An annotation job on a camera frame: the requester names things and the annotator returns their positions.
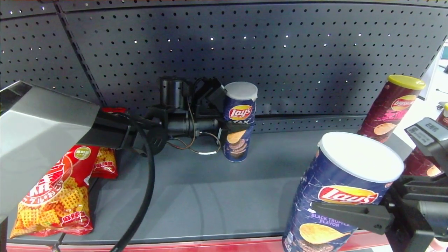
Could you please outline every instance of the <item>black cable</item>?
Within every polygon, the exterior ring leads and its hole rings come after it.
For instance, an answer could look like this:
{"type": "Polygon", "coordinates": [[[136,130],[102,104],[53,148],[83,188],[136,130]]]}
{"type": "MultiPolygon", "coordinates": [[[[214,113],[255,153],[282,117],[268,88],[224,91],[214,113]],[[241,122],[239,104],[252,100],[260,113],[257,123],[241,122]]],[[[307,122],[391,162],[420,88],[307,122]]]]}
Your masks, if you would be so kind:
{"type": "Polygon", "coordinates": [[[146,149],[146,155],[148,156],[148,184],[146,186],[146,192],[145,196],[143,198],[143,202],[140,205],[140,209],[138,210],[137,214],[135,215],[134,220],[132,221],[131,225],[128,227],[126,232],[123,234],[123,236],[120,238],[120,240],[115,244],[115,246],[111,249],[111,252],[119,252],[123,251],[123,249],[128,245],[129,241],[134,236],[135,232],[137,232],[140,224],[142,223],[146,212],[148,211],[149,204],[151,202],[152,194],[154,192],[154,177],[155,177],[155,165],[154,165],[154,155],[151,152],[151,148],[149,147],[149,141],[146,137],[145,131],[143,131],[143,128],[140,126],[140,124],[132,118],[131,116],[123,113],[116,113],[119,116],[125,117],[129,120],[131,125],[137,129],[137,132],[141,137],[143,137],[145,141],[145,149],[146,149]]]}
{"type": "Polygon", "coordinates": [[[438,89],[438,88],[436,88],[435,90],[436,90],[436,91],[439,91],[440,93],[448,94],[448,92],[444,92],[444,91],[442,91],[442,90],[440,90],[440,89],[438,89]]]}

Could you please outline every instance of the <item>maroon chip can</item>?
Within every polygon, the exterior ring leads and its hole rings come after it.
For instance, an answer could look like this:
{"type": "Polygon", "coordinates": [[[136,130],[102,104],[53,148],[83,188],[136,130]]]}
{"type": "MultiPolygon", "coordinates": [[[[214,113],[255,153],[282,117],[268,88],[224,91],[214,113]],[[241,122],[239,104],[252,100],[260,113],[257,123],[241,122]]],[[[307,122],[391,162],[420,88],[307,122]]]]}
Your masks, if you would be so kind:
{"type": "Polygon", "coordinates": [[[389,75],[358,135],[386,142],[426,84],[414,77],[389,75]]]}
{"type": "MultiPolygon", "coordinates": [[[[436,121],[441,125],[448,127],[448,103],[445,104],[444,111],[436,121]]],[[[427,160],[425,155],[417,147],[405,160],[405,170],[403,175],[434,177],[441,173],[442,171],[431,161],[427,160]]]]}

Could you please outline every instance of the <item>white plastic lid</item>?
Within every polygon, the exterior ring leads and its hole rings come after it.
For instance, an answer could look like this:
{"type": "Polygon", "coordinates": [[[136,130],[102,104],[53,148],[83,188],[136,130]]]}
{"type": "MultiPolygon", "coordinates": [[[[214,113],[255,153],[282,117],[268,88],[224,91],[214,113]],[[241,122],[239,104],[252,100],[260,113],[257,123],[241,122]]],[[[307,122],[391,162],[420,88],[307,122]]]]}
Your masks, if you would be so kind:
{"type": "Polygon", "coordinates": [[[256,85],[238,81],[232,82],[224,87],[227,90],[227,96],[234,100],[256,100],[258,88],[256,85]]]}
{"type": "Polygon", "coordinates": [[[395,181],[404,170],[403,161],[395,151],[362,135],[326,133],[319,146],[325,156],[339,168],[370,182],[395,181]]]}

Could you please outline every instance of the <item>barcode label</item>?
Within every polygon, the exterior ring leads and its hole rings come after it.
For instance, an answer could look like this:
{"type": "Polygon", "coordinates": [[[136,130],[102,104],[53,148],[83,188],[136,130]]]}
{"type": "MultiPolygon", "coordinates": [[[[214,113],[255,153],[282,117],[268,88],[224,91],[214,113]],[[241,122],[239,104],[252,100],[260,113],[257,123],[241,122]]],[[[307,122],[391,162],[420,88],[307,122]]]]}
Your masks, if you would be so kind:
{"type": "Polygon", "coordinates": [[[409,132],[409,134],[411,134],[413,137],[415,137],[415,139],[417,139],[425,146],[434,142],[434,140],[428,134],[419,129],[419,127],[417,126],[411,126],[406,130],[409,132]]]}

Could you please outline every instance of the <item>gray shelf panel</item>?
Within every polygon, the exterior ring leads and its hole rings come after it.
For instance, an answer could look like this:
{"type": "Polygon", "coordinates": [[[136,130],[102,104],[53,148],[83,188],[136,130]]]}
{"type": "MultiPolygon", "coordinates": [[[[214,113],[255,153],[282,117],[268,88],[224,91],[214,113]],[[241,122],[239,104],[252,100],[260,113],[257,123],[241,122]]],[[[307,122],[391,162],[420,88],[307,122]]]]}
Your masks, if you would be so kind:
{"type": "Polygon", "coordinates": [[[105,103],[137,115],[159,103],[163,75],[252,82],[258,115],[366,114],[388,75],[422,76],[448,34],[448,9],[403,4],[199,4],[65,16],[105,103]]]}
{"type": "Polygon", "coordinates": [[[52,2],[39,3],[39,1],[2,0],[0,3],[0,19],[25,17],[56,13],[52,2]]]}
{"type": "Polygon", "coordinates": [[[56,14],[2,20],[0,40],[1,88],[22,80],[99,104],[56,14]]]}
{"type": "MultiPolygon", "coordinates": [[[[326,132],[254,134],[242,163],[231,163],[221,153],[197,156],[167,146],[155,157],[153,200],[131,243],[280,235],[300,177],[326,132]]],[[[410,148],[401,144],[396,143],[404,158],[410,148]]],[[[199,138],[195,146],[215,148],[211,138],[199,138]]],[[[62,243],[114,244],[138,210],[146,170],[145,158],[123,153],[118,179],[99,180],[91,191],[94,231],[66,235],[62,243]]]]}
{"type": "Polygon", "coordinates": [[[359,129],[365,115],[309,115],[296,118],[257,118],[254,133],[274,133],[306,130],[359,129]]]}
{"type": "MultiPolygon", "coordinates": [[[[60,5],[65,12],[81,11],[92,9],[112,9],[112,8],[135,8],[145,6],[170,6],[170,5],[201,5],[201,4],[255,4],[255,3],[297,3],[307,2],[309,0],[100,0],[100,1],[70,1],[61,0],[60,5]]],[[[320,2],[350,2],[347,0],[320,0],[320,2]]],[[[375,4],[390,4],[390,0],[360,0],[351,1],[354,3],[375,3],[375,4]]],[[[448,7],[446,0],[395,0],[394,4],[417,5],[417,6],[435,6],[448,7]]]]}

